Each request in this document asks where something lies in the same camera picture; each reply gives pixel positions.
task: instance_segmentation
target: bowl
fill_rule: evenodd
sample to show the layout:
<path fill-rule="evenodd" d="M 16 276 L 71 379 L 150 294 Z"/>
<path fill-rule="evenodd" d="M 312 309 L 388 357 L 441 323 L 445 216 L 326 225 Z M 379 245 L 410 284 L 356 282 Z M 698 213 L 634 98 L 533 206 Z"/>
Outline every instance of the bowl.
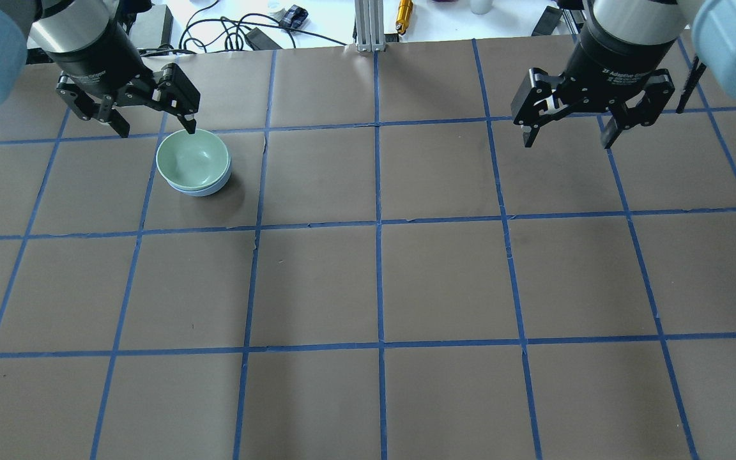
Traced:
<path fill-rule="evenodd" d="M 176 191 L 207 196 L 222 189 L 231 175 L 231 155 L 215 134 L 196 129 L 172 133 L 155 152 L 158 172 Z"/>

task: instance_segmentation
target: black cable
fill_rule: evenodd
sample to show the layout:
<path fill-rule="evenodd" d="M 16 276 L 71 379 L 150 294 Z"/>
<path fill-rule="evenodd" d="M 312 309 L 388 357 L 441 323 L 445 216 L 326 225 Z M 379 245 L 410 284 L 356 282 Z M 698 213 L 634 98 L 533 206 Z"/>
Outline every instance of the black cable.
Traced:
<path fill-rule="evenodd" d="M 263 18 L 266 18 L 266 19 L 268 19 L 270 21 L 273 21 L 274 23 L 277 23 L 278 26 L 280 25 L 280 21 L 278 21 L 277 19 L 275 19 L 273 17 L 270 17 L 269 15 L 262 15 L 260 13 L 249 13 L 249 14 L 245 14 L 245 15 L 243 15 L 242 18 L 240 18 L 237 21 L 237 23 L 238 24 L 245 24 L 245 21 L 246 21 L 246 18 L 247 17 L 263 17 Z M 289 38 L 291 38 L 291 46 L 294 47 L 294 49 L 297 49 L 297 43 L 295 42 L 295 36 L 291 34 L 291 31 L 288 30 L 288 29 L 286 29 L 286 28 L 284 28 L 284 27 L 282 27 L 282 26 L 280 28 L 283 29 L 286 32 L 286 34 L 289 35 Z"/>
<path fill-rule="evenodd" d="M 203 50 L 204 50 L 204 52 L 206 52 L 206 47 L 207 47 L 208 45 L 205 45 L 205 44 L 204 44 L 204 43 L 203 43 L 203 42 L 202 42 L 201 40 L 199 40 L 198 38 L 195 38 L 195 37 L 190 37 L 190 38 L 187 38 L 187 39 L 186 39 L 186 40 L 185 40 L 185 41 L 183 42 L 183 46 L 182 46 L 182 49 L 187 49 L 187 45 L 189 44 L 189 42 L 195 42 L 195 44 L 196 44 L 196 45 L 197 45 L 197 46 L 199 47 L 199 49 L 203 49 Z"/>
<path fill-rule="evenodd" d="M 205 12 L 206 10 L 210 10 L 210 9 L 214 8 L 214 6 L 217 5 L 217 3 L 220 3 L 220 0 L 215 0 L 214 3 L 212 3 L 211 5 L 204 6 L 204 8 L 201 8 L 198 11 L 195 11 L 194 13 L 192 13 L 192 15 L 189 17 L 189 20 L 187 21 L 187 26 L 186 26 L 187 28 L 186 28 L 186 30 L 184 30 L 183 34 L 181 34 L 181 39 L 178 40 L 178 47 L 179 47 L 179 49 L 182 49 L 182 47 L 183 47 L 183 38 L 184 38 L 184 36 L 186 36 L 187 31 L 189 30 L 189 23 L 192 22 L 192 20 L 196 17 L 196 15 L 198 15 L 198 13 Z"/>
<path fill-rule="evenodd" d="M 246 34 L 243 34 L 243 38 L 240 38 L 240 23 L 235 24 L 233 20 L 227 17 L 220 17 L 220 24 L 223 26 L 223 30 L 226 32 L 226 39 L 223 40 L 223 46 L 226 50 L 243 50 L 243 44 L 246 42 Z M 234 43 L 231 41 L 231 30 L 226 26 L 226 22 L 233 23 L 234 28 Z"/>
<path fill-rule="evenodd" d="M 248 26 L 240 26 L 240 27 L 242 27 L 244 29 L 247 29 L 249 31 L 252 29 L 251 27 L 248 27 Z M 209 43 L 205 43 L 205 45 L 206 46 L 210 46 L 210 45 L 214 44 L 217 40 L 219 40 L 221 37 L 225 37 L 225 36 L 227 36 L 227 33 L 226 32 L 221 32 L 220 35 L 217 35 L 217 37 L 213 38 L 213 40 L 210 41 Z M 187 40 L 184 42 L 184 45 L 186 45 L 187 42 L 189 42 L 189 40 L 192 40 L 192 39 L 197 40 L 197 38 L 187 38 Z"/>
<path fill-rule="evenodd" d="M 170 52 L 181 53 L 181 54 L 198 54 L 193 50 L 188 49 L 161 49 L 161 50 L 149 50 L 149 52 L 141 53 L 142 58 L 149 58 L 150 56 L 165 56 Z"/>
<path fill-rule="evenodd" d="M 234 26 L 257 26 L 257 27 L 268 27 L 270 29 L 281 29 L 281 30 L 286 30 L 286 31 L 290 31 L 290 32 L 297 32 L 298 34 L 305 34 L 305 35 L 311 35 L 312 37 L 323 38 L 323 39 L 328 40 L 328 41 L 330 41 L 332 43 L 336 43 L 336 44 L 342 45 L 342 46 L 346 46 L 347 45 L 347 43 L 343 43 L 343 42 L 340 42 L 339 40 L 335 40 L 333 38 L 326 37 L 325 35 L 315 34 L 315 32 L 308 32 L 307 30 L 294 29 L 294 28 L 291 28 L 291 27 L 273 26 L 272 24 L 260 24 L 260 23 L 257 23 L 257 22 L 235 21 L 235 20 L 230 20 L 229 18 L 221 18 L 221 19 L 212 18 L 212 19 L 197 20 L 197 21 L 189 24 L 189 26 L 187 26 L 187 28 L 184 30 L 183 35 L 181 37 L 182 38 L 185 37 L 186 34 L 189 33 L 189 29 L 192 29 L 192 27 L 196 26 L 197 24 L 202 24 L 202 23 L 205 23 L 205 22 L 221 22 L 221 23 L 228 22 L 228 23 L 234 24 Z"/>

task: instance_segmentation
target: black device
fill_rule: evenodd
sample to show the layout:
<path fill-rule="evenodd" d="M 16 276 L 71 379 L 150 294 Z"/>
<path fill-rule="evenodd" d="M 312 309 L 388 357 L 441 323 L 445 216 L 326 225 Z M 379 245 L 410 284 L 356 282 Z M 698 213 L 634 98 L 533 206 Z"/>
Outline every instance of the black device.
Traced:
<path fill-rule="evenodd" d="M 201 101 L 195 85 L 175 63 L 156 72 L 146 67 L 118 15 L 113 17 L 102 1 L 38 5 L 43 8 L 30 36 L 61 67 L 56 92 L 79 119 L 96 119 L 128 137 L 129 123 L 115 107 L 146 105 L 172 114 L 195 133 Z M 135 6 L 141 11 L 148 5 Z"/>
<path fill-rule="evenodd" d="M 292 5 L 289 11 L 286 11 L 283 19 L 280 20 L 280 27 L 283 29 L 299 29 L 307 17 L 309 17 L 309 11 L 301 6 Z"/>
<path fill-rule="evenodd" d="M 257 27 L 246 33 L 246 43 L 248 43 L 249 47 L 253 50 L 283 49 L 268 35 L 264 34 L 263 30 L 260 30 Z"/>
<path fill-rule="evenodd" d="M 666 8 L 678 8 L 674 2 L 649 2 L 664 13 Z M 621 18 L 622 5 L 614 2 L 604 5 L 602 17 L 616 30 L 614 19 Z M 601 24 L 599 17 L 592 14 L 591 1 L 587 9 L 590 20 L 581 30 L 563 73 L 552 76 L 539 68 L 529 69 L 510 105 L 513 123 L 522 127 L 524 146 L 528 148 L 541 127 L 549 122 L 572 113 L 607 111 L 613 117 L 601 133 L 601 144 L 610 148 L 623 130 L 655 123 L 674 93 L 669 71 L 657 66 L 680 29 L 638 27 L 630 32 L 640 38 L 639 43 L 632 43 Z M 618 29 L 616 34 L 626 35 L 625 29 Z M 640 101 L 628 107 L 626 102 L 639 94 Z"/>
<path fill-rule="evenodd" d="M 541 14 L 541 18 L 539 18 L 538 24 L 535 25 L 535 29 L 532 30 L 532 36 L 552 35 L 555 26 L 558 25 L 558 21 L 560 20 L 561 10 L 547 6 L 544 9 L 544 13 Z"/>

